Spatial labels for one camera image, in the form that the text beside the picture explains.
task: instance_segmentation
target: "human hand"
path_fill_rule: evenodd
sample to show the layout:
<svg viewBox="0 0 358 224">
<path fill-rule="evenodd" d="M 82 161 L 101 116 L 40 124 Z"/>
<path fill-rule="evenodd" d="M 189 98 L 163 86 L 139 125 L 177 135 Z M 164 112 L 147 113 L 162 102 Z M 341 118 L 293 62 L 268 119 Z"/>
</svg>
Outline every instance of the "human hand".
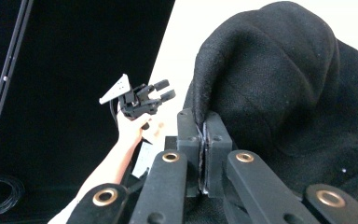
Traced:
<svg viewBox="0 0 358 224">
<path fill-rule="evenodd" d="M 142 137 L 152 145 L 164 148 L 165 122 L 159 115 L 154 115 L 148 122 L 149 129 L 142 132 Z"/>
<path fill-rule="evenodd" d="M 118 141 L 131 146 L 138 145 L 142 139 L 142 126 L 151 120 L 151 116 L 144 113 L 135 120 L 129 120 L 121 112 L 120 105 L 117 106 L 117 111 Z"/>
</svg>

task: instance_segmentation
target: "small robotic hand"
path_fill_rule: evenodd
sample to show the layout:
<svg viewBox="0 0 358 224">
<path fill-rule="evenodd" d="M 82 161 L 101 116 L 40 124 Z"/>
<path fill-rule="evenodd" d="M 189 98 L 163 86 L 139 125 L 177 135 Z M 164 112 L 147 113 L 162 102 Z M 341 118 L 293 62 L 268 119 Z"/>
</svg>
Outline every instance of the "small robotic hand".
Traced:
<svg viewBox="0 0 358 224">
<path fill-rule="evenodd" d="M 162 105 L 162 103 L 171 100 L 176 94 L 174 90 L 171 90 L 162 94 L 159 99 L 150 99 L 149 93 L 154 90 L 160 91 L 168 86 L 170 86 L 170 83 L 167 79 L 164 79 L 154 85 L 146 86 L 142 84 L 132 89 L 128 76 L 123 74 L 123 77 L 100 98 L 100 104 L 103 105 L 109 102 L 110 110 L 116 123 L 117 119 L 113 110 L 113 100 L 116 98 L 118 98 L 120 103 L 121 111 L 128 119 L 137 119 L 143 115 L 143 113 L 155 115 L 158 107 Z M 146 123 L 142 128 L 147 130 L 149 125 Z"/>
</svg>

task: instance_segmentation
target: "black cloth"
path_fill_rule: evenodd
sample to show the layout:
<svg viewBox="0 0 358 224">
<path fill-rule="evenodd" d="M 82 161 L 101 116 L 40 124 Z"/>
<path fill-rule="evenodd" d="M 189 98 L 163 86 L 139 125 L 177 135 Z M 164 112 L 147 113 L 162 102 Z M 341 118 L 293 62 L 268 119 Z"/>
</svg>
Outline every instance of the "black cloth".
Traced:
<svg viewBox="0 0 358 224">
<path fill-rule="evenodd" d="M 358 200 L 358 50 L 279 2 L 239 13 L 202 44 L 184 108 L 217 112 L 292 190 L 324 183 Z"/>
</svg>

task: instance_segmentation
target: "white surface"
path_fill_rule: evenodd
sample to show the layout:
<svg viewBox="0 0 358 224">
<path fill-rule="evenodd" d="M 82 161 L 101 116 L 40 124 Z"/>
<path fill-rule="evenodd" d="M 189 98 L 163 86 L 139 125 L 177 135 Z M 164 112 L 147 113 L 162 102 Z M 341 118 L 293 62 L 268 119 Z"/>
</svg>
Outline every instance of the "white surface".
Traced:
<svg viewBox="0 0 358 224">
<path fill-rule="evenodd" d="M 118 82 L 116 82 L 115 85 L 113 85 L 113 87 L 102 98 L 100 98 L 100 104 L 103 105 L 104 103 L 111 101 L 130 90 L 131 86 L 129 77 L 126 74 L 123 74 Z"/>
<path fill-rule="evenodd" d="M 154 147 L 153 145 L 143 142 L 132 174 L 139 178 L 145 173 L 147 169 L 150 170 L 154 159 L 156 158 L 157 154 L 162 151 L 162 149 L 163 148 Z"/>
<path fill-rule="evenodd" d="M 54 218 L 52 218 L 48 224 L 62 224 L 66 223 L 71 216 L 72 212 L 75 210 L 78 201 L 77 199 L 73 199 L 64 209 L 61 210 L 59 214 L 57 214 Z"/>
<path fill-rule="evenodd" d="M 176 0 L 150 79 L 154 84 L 167 78 L 176 91 L 176 97 L 158 109 L 157 116 L 164 120 L 167 135 L 177 135 L 176 114 L 182 110 L 203 41 L 229 17 L 272 2 L 275 1 Z M 293 2 L 321 17 L 339 40 L 358 49 L 358 0 Z"/>
</svg>

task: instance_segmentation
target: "white backdrop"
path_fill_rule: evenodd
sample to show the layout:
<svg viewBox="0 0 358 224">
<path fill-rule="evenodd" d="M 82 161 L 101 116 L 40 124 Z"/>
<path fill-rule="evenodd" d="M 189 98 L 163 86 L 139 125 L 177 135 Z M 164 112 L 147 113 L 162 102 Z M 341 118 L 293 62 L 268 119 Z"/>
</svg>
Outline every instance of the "white backdrop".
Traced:
<svg viewBox="0 0 358 224">
<path fill-rule="evenodd" d="M 158 109 L 154 120 L 165 125 L 166 135 L 177 135 L 176 114 L 182 110 L 194 62 L 200 45 L 229 17 L 259 9 L 275 1 L 267 0 L 176 0 L 158 57 L 150 78 L 154 84 L 167 78 L 176 97 Z M 358 49 L 358 0 L 293 1 L 321 17 L 336 38 Z M 157 144 L 162 144 L 163 134 Z"/>
</svg>

